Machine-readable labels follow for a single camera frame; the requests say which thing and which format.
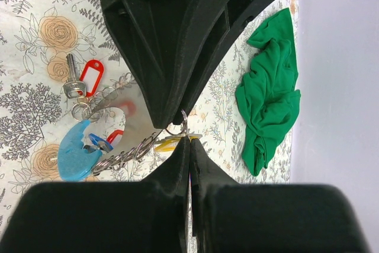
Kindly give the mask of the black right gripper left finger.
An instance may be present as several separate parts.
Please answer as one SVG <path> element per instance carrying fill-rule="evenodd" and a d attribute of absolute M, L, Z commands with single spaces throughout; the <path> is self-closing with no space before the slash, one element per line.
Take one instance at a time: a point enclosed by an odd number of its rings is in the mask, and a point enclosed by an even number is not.
<path fill-rule="evenodd" d="M 185 252 L 190 142 L 139 182 L 43 182 L 21 198 L 2 252 Z"/>

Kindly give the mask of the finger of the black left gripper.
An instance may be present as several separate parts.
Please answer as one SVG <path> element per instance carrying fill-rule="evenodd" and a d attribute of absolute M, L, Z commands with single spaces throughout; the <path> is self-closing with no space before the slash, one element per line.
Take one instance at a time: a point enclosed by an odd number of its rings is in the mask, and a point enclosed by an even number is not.
<path fill-rule="evenodd" d="M 274 0 L 191 0 L 175 57 L 173 123 L 189 113 L 231 45 Z"/>
<path fill-rule="evenodd" d="M 152 123 L 173 122 L 188 67 L 178 59 L 186 0 L 101 0 L 109 34 L 136 79 Z"/>

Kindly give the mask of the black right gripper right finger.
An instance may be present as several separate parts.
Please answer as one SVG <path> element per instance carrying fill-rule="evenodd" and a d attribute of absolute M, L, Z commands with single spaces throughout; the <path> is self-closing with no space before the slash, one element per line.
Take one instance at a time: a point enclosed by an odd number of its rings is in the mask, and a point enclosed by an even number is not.
<path fill-rule="evenodd" d="M 190 144 L 198 252 L 369 252 L 355 212 L 327 184 L 240 184 Z"/>

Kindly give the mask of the key with yellow tag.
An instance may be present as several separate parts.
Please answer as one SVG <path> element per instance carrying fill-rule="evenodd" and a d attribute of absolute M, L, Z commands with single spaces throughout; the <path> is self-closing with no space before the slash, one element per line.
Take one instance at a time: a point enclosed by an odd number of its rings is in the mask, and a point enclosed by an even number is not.
<path fill-rule="evenodd" d="M 202 138 L 202 135 L 201 134 L 195 134 L 195 133 L 191 133 L 191 134 L 176 134 L 176 135 L 173 135 L 173 136 L 167 136 L 163 139 L 159 139 L 155 142 L 155 152 L 170 152 L 170 151 L 173 151 L 177 144 L 179 143 L 179 141 L 183 138 L 183 137 L 187 137 L 189 138 L 190 140 L 192 139 L 200 139 Z"/>

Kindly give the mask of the metal key organizer blue handle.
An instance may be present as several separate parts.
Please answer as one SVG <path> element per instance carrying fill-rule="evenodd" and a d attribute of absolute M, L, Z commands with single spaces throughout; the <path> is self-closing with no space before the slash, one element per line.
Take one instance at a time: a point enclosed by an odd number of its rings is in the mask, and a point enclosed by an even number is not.
<path fill-rule="evenodd" d="M 89 139 L 93 133 L 103 139 L 115 130 L 124 132 L 111 152 Z M 117 171 L 130 160 L 139 160 L 159 140 L 162 129 L 155 127 L 136 80 L 97 92 L 85 105 L 82 120 L 63 137 L 57 154 L 57 169 L 63 181 L 82 181 L 104 171 Z"/>

